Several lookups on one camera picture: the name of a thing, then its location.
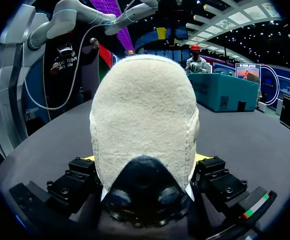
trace fuzzy white object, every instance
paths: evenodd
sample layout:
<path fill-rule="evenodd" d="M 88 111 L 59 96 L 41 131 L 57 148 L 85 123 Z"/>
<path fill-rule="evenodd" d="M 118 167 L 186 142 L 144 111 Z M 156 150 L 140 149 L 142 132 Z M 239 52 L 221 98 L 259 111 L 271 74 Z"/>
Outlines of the fuzzy white object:
<path fill-rule="evenodd" d="M 90 112 L 97 174 L 106 190 L 133 158 L 156 158 L 185 190 L 199 131 L 194 90 L 183 68 L 164 57 L 127 57 L 107 73 Z"/>

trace teal display counter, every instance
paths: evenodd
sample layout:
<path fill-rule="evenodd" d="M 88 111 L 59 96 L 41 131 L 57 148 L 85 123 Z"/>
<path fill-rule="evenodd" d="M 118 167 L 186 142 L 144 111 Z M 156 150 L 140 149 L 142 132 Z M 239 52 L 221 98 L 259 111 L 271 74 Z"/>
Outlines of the teal display counter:
<path fill-rule="evenodd" d="M 187 74 L 199 104 L 215 112 L 254 111 L 258 84 L 219 73 Z"/>

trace white robotic arm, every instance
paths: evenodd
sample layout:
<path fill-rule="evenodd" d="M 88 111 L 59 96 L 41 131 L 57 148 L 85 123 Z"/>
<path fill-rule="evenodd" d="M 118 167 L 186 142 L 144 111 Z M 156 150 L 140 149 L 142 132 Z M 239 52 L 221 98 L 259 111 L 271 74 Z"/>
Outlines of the white robotic arm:
<path fill-rule="evenodd" d="M 83 5 L 78 0 L 62 0 L 57 3 L 50 22 L 39 26 L 28 39 L 28 47 L 36 51 L 48 39 L 68 33 L 73 30 L 76 20 L 91 26 L 107 25 L 105 34 L 114 35 L 122 28 L 154 14 L 158 10 L 157 0 L 142 0 L 139 4 L 122 13 L 117 19 L 114 14 L 104 14 L 98 10 Z"/>

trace gray floor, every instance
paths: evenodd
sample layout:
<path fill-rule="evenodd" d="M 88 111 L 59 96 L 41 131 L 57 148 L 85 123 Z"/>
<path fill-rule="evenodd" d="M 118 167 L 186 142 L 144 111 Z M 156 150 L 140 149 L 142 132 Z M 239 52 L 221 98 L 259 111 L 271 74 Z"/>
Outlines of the gray floor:
<path fill-rule="evenodd" d="M 277 193 L 277 199 L 259 220 L 260 228 L 265 229 L 290 198 L 290 130 L 258 111 L 215 113 L 197 106 L 200 121 L 197 153 L 222 158 L 233 175 L 248 180 L 248 191 L 262 186 Z M 61 177 L 68 162 L 77 156 L 93 154 L 90 109 L 91 102 L 86 102 L 61 115 L 31 135 L 5 159 L 0 166 L 0 188 L 9 202 L 13 200 L 8 191 L 14 185 L 34 181 L 46 190 L 46 182 Z M 211 224 L 220 224 L 223 215 L 206 199 L 204 204 Z M 107 222 L 102 226 L 103 231 L 134 231 Z"/>

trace red hard hat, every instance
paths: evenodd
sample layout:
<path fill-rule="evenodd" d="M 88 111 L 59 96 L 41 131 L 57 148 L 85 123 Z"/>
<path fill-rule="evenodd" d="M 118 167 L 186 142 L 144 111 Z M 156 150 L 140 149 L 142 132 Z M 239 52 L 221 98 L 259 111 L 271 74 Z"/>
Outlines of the red hard hat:
<path fill-rule="evenodd" d="M 200 48 L 199 48 L 198 45 L 194 44 L 194 45 L 191 46 L 190 50 L 197 50 L 197 51 L 199 51 Z"/>

